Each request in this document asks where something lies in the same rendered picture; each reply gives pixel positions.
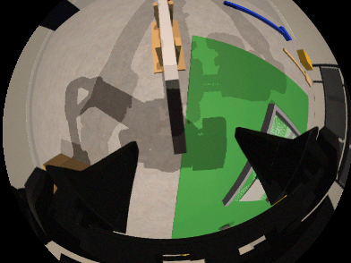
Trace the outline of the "green flat mat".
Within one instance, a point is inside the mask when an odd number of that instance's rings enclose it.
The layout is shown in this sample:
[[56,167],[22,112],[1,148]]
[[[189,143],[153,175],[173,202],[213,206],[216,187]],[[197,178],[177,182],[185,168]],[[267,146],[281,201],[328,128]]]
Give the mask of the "green flat mat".
[[[260,132],[269,103],[282,109],[301,134],[308,127],[309,96],[278,68],[216,39],[193,35],[191,45],[187,153],[180,164],[172,239],[215,233],[275,206],[266,199],[239,202],[247,185],[229,206],[223,204],[247,163],[236,128]],[[254,175],[254,170],[248,175],[248,188]]]

